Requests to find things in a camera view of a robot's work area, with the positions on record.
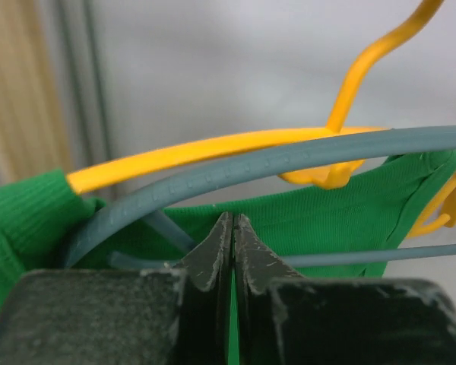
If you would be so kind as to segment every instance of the plastic hanger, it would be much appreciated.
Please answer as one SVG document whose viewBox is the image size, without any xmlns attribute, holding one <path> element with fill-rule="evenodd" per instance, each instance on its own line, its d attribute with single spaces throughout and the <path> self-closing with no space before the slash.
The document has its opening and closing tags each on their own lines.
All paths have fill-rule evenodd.
<svg viewBox="0 0 456 365">
<path fill-rule="evenodd" d="M 421 127 L 285 144 L 215 161 L 153 182 L 100 209 L 71 238 L 65 266 L 73 266 L 108 237 L 147 214 L 197 195 L 305 167 L 455 148 L 456 126 Z"/>
<path fill-rule="evenodd" d="M 77 193 L 84 193 L 120 183 L 136 176 L 187 163 L 240 154 L 254 149 L 268 148 L 296 141 L 381 130 L 383 128 L 356 127 L 345 129 L 343 127 L 356 92 L 368 70 L 380 58 L 407 42 L 423 29 L 437 12 L 442 2 L 443 0 L 423 0 L 405 22 L 367 47 L 358 56 L 347 72 L 324 128 L 250 132 L 190 142 L 89 167 L 68 175 L 68 181 L 73 190 Z M 363 162 L 364 160 L 337 163 L 331 167 L 316 167 L 310 170 L 284 173 L 280 177 L 289 183 L 313 183 L 322 188 L 333 189 L 345 186 L 351 174 Z"/>
</svg>

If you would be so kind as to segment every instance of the green shirt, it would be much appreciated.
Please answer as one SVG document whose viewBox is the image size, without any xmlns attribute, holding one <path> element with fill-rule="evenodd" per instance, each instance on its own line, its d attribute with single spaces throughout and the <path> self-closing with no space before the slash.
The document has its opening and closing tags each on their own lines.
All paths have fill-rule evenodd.
<svg viewBox="0 0 456 365">
<path fill-rule="evenodd" d="M 390 157 L 347 186 L 307 187 L 236 202 L 170 208 L 166 213 L 198 242 L 223 211 L 246 214 L 259 237 L 279 255 L 397 248 L 430 199 L 456 170 L 456 151 Z M 55 267 L 56 251 L 77 225 L 104 203 L 82 199 L 64 173 L 53 171 L 0 188 L 0 307 L 21 275 Z M 107 268 L 113 250 L 149 259 L 181 253 L 143 222 L 99 245 L 77 265 Z M 381 276 L 384 264 L 304 268 L 317 277 Z"/>
</svg>

